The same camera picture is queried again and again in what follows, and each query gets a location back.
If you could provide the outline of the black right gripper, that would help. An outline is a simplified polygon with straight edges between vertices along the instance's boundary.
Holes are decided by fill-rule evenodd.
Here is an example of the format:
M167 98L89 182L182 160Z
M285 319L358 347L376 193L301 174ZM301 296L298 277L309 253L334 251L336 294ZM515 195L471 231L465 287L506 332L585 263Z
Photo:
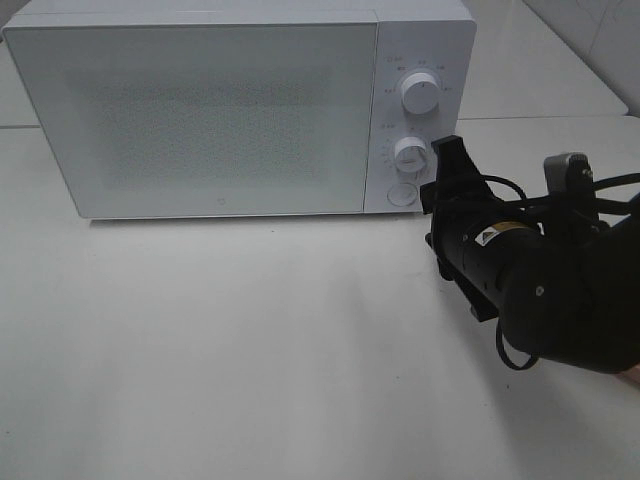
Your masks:
M424 214L431 216L425 241L433 251L440 276L454 283L470 304L477 320L492 320L497 307L463 272L463 236L486 212L495 198L471 160L460 136L450 135L431 144L437 157L436 180L419 187Z

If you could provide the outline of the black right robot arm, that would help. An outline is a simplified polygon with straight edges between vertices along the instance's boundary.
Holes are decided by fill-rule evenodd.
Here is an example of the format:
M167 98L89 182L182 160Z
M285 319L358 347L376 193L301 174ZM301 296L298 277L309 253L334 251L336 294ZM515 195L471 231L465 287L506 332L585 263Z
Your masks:
M473 316L496 324L496 349L606 374L639 363L639 201L602 192L637 174L594 178L580 152L543 163L547 192L498 197L459 136L433 143L434 181L420 189L426 242Z

